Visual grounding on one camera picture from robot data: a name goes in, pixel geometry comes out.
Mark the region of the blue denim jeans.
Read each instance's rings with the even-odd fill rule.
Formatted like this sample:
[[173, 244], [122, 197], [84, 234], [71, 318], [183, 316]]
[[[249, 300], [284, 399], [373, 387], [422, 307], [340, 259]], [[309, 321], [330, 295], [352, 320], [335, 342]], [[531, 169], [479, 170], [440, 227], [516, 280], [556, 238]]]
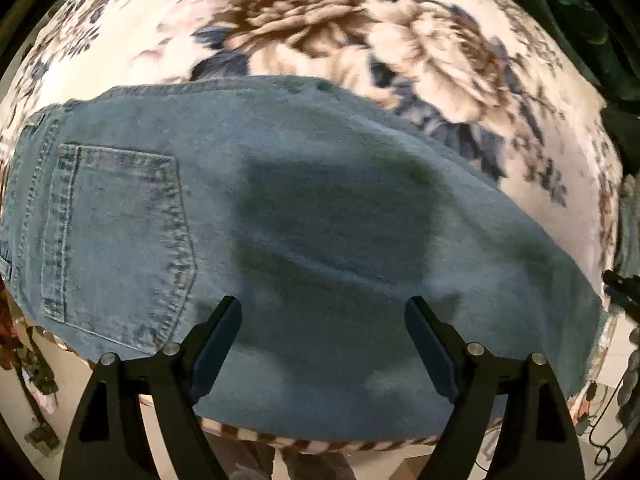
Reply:
[[180, 341], [224, 296], [242, 326], [206, 418], [320, 441], [431, 437], [451, 406], [406, 331], [420, 296], [497, 356], [584, 385], [601, 303], [462, 157], [324, 80], [115, 88], [27, 119], [1, 275], [81, 356]]

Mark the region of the floral and checkered bed blanket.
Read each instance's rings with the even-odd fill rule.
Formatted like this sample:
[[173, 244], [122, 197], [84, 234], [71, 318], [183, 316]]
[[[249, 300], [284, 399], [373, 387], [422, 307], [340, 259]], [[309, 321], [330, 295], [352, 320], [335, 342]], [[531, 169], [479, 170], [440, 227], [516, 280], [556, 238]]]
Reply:
[[115, 88], [319, 79], [386, 110], [488, 177], [574, 260], [600, 299], [620, 159], [604, 101], [512, 0], [66, 0], [1, 104], [1, 217], [27, 119]]

